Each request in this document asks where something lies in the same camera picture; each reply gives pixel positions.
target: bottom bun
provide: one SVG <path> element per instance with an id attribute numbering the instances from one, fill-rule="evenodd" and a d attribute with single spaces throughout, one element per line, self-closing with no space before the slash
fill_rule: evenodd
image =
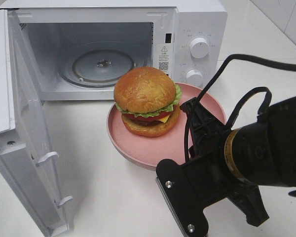
<path id="1" fill-rule="evenodd" d="M 136 124 L 132 122 L 129 118 L 124 116 L 122 114 L 122 120 L 126 128 L 134 134 L 145 136 L 145 137 L 158 137 L 161 136 L 168 131 L 171 130 L 171 128 L 174 127 L 174 125 L 177 123 L 180 115 L 180 107 L 179 105 L 176 106 L 176 109 L 172 113 L 172 115 L 169 117 L 169 119 L 165 123 L 159 123 L 154 126 L 142 126 L 139 124 Z"/>

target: qr code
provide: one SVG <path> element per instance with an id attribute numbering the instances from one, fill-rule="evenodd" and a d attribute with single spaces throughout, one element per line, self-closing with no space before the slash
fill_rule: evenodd
<path id="1" fill-rule="evenodd" d="M 163 63 L 159 63 L 159 70 L 162 71 L 167 71 L 169 67 L 169 63 L 168 62 L 163 62 Z"/>

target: open microwave door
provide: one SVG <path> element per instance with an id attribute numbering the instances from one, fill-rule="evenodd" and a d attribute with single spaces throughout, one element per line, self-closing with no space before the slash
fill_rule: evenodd
<path id="1" fill-rule="evenodd" d="M 68 230 L 52 151 L 33 79 L 26 36 L 13 11 L 0 10 L 0 173 L 46 237 Z"/>

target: white table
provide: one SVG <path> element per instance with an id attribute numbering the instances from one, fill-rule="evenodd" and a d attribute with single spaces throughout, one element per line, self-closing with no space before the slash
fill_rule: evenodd
<path id="1" fill-rule="evenodd" d="M 224 0 L 229 11 L 220 59 L 231 53 L 296 63 L 296 47 L 250 2 Z M 232 27 L 232 22 L 239 27 Z M 263 33 L 255 36 L 256 31 Z M 272 103 L 296 95 L 296 73 L 282 72 L 248 62 L 231 62 L 210 93 L 228 117 L 237 101 L 252 87 L 268 86 Z M 234 127 L 256 120 L 261 95 L 243 108 Z M 181 237 L 155 183 L 155 172 L 123 158 L 106 131 L 112 101 L 48 102 L 44 105 L 50 136 L 61 159 L 59 175 L 64 195 L 73 195 L 68 214 L 74 230 L 64 237 Z M 205 209 L 211 237 L 296 237 L 296 198 L 291 189 L 261 187 L 270 219 L 252 227 L 244 215 L 224 199 Z M 0 175 L 0 237 L 42 237 L 33 220 Z"/>

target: white microwave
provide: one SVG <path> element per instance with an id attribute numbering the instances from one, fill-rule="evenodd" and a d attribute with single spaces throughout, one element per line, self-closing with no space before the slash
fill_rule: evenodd
<path id="1" fill-rule="evenodd" d="M 218 0 L 8 0 L 0 6 L 0 172 L 45 236 L 68 229 L 47 100 L 113 99 L 141 66 L 204 86 L 227 13 Z"/>

